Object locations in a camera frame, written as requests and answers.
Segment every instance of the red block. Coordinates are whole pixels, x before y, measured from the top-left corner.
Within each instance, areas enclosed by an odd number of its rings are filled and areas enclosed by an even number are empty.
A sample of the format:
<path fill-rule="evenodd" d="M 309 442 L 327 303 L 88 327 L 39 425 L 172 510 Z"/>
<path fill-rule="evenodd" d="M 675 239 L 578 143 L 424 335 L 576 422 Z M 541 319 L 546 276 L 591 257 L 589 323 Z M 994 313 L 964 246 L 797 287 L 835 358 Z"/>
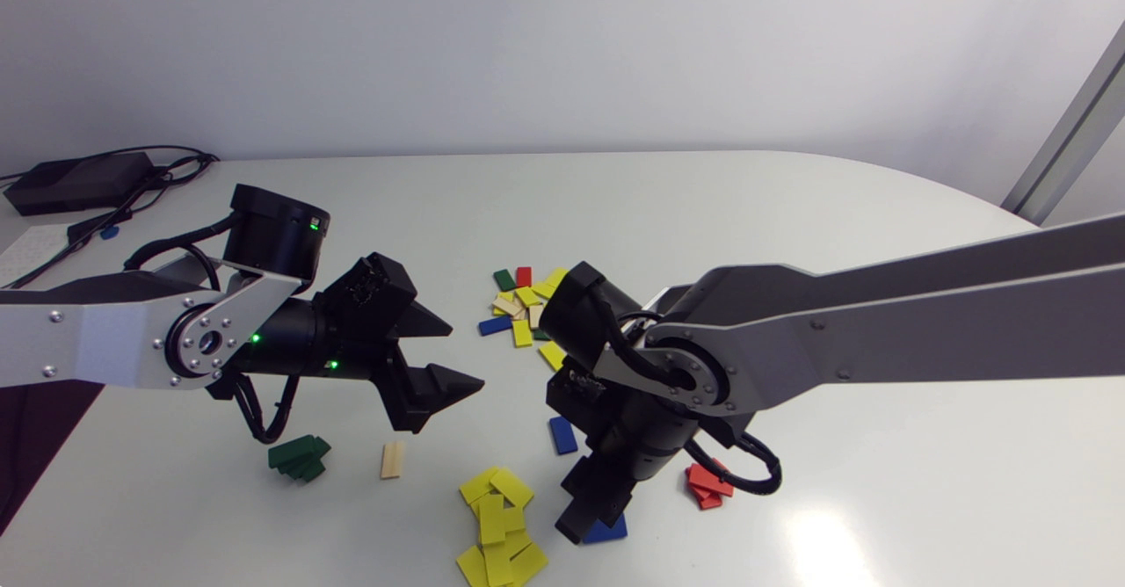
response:
<path fill-rule="evenodd" d="M 735 496 L 734 486 L 723 481 L 719 481 L 719 478 L 717 478 L 714 475 L 709 473 L 706 469 L 704 469 L 699 464 L 692 464 L 691 468 L 687 469 L 687 484 L 691 484 L 691 486 L 701 488 L 703 490 L 710 490 L 711 493 L 726 495 L 727 497 Z"/>

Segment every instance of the stack of yellow blocks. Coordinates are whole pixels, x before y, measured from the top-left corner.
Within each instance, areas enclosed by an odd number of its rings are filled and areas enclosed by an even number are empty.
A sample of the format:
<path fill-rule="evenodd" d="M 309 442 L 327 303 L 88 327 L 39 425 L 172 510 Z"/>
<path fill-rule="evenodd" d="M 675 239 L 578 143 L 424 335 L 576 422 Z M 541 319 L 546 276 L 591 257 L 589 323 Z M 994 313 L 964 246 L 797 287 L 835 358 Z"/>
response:
<path fill-rule="evenodd" d="M 508 469 L 489 468 L 461 485 L 477 516 L 479 545 L 457 557 L 470 587 L 522 587 L 547 567 L 547 556 L 528 535 L 523 507 L 534 493 Z"/>

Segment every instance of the white wall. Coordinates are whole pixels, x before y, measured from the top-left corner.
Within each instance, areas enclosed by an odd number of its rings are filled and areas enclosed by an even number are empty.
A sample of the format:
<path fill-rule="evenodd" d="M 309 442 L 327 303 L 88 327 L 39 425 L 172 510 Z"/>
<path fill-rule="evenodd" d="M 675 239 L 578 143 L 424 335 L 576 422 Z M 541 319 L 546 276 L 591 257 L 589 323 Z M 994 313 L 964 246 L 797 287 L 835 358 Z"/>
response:
<path fill-rule="evenodd" d="M 999 202 L 1125 0 L 0 0 L 0 170 L 780 147 Z"/>

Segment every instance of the stack of green blocks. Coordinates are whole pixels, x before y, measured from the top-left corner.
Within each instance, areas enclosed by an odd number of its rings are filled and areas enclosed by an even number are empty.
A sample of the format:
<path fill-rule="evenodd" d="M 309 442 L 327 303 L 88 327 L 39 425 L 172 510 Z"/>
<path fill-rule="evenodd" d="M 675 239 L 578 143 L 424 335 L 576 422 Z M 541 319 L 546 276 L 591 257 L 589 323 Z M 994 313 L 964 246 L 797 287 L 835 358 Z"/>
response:
<path fill-rule="evenodd" d="M 313 481 L 324 472 L 321 458 L 331 449 L 332 446 L 318 436 L 298 437 L 292 442 L 286 442 L 270 449 L 270 468 L 277 469 L 279 473 L 287 475 L 292 479 Z"/>

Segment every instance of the pile of blocks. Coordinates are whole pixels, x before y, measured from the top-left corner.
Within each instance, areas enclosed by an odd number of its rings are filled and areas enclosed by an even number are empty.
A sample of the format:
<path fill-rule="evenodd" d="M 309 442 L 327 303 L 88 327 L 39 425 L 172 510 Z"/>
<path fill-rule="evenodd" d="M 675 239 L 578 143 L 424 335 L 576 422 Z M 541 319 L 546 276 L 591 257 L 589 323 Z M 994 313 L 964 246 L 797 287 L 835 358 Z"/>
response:
<path fill-rule="evenodd" d="M 313 481 L 324 472 L 321 458 L 331 450 L 332 446 L 320 436 L 306 435 L 270 449 L 269 464 L 292 479 Z"/>
<path fill-rule="evenodd" d="M 557 372 L 562 367 L 566 353 L 558 343 L 547 336 L 546 332 L 539 329 L 539 318 L 543 314 L 547 299 L 555 295 L 564 276 L 566 268 L 556 268 L 547 279 L 534 283 L 530 267 L 519 267 L 514 279 L 507 268 L 495 271 L 493 279 L 496 280 L 500 291 L 490 306 L 493 318 L 477 324 L 480 335 L 488 336 L 496 332 L 512 331 L 515 347 L 531 347 L 534 340 L 544 340 L 547 343 L 539 346 L 539 354 L 547 360 L 551 370 Z"/>
<path fill-rule="evenodd" d="M 479 545 L 457 557 L 470 587 L 522 587 L 547 567 L 547 556 L 528 535 L 523 507 L 536 496 L 508 469 L 489 468 L 461 485 L 476 515 Z"/>
<path fill-rule="evenodd" d="M 720 469 L 727 470 L 719 460 L 711 460 Z M 687 476 L 687 489 L 691 490 L 695 500 L 700 505 L 701 511 L 708 511 L 710 508 L 718 508 L 722 505 L 722 496 L 734 497 L 735 487 L 721 481 L 711 471 L 708 471 L 699 463 L 692 463 L 684 470 Z"/>

